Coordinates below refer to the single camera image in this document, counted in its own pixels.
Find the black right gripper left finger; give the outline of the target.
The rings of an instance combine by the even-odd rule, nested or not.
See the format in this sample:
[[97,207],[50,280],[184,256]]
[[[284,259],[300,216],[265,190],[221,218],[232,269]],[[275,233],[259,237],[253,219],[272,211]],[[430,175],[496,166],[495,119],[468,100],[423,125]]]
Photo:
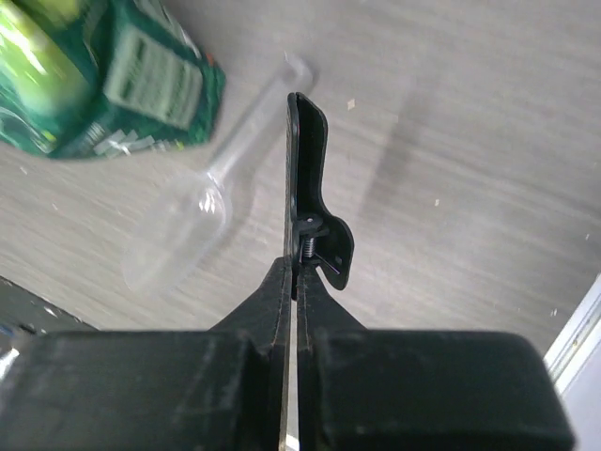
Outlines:
[[1,380],[5,450],[282,450],[292,271],[205,331],[30,336]]

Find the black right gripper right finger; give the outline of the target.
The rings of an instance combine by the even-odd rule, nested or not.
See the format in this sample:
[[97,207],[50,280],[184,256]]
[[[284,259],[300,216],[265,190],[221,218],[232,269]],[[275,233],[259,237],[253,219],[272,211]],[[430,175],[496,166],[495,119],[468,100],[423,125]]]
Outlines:
[[541,355],[518,334],[360,324],[295,271],[304,450],[571,450]]

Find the black bag clip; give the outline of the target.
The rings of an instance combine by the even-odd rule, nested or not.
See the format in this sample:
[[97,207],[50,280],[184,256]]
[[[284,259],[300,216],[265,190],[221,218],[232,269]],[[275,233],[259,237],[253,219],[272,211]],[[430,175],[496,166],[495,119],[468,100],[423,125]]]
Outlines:
[[300,92],[287,96],[284,255],[298,297],[301,270],[318,266],[338,290],[347,286],[355,249],[347,223],[330,213],[322,195],[328,141],[325,114]]

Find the clear plastic scoop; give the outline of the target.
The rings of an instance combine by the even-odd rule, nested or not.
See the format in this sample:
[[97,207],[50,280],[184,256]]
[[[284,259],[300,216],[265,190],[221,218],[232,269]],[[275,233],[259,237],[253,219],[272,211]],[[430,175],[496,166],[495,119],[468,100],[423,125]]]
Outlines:
[[287,96],[311,90],[315,70],[288,54],[242,113],[204,170],[181,173],[162,189],[134,228],[121,269],[134,292],[164,292],[184,280],[228,234],[239,176],[285,127]]

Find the green cat litter bag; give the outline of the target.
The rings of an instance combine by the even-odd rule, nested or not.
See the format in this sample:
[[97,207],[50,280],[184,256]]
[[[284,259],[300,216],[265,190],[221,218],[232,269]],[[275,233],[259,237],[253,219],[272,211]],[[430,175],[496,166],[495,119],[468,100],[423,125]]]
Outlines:
[[1,140],[54,160],[202,145],[223,70],[160,1],[5,1]]

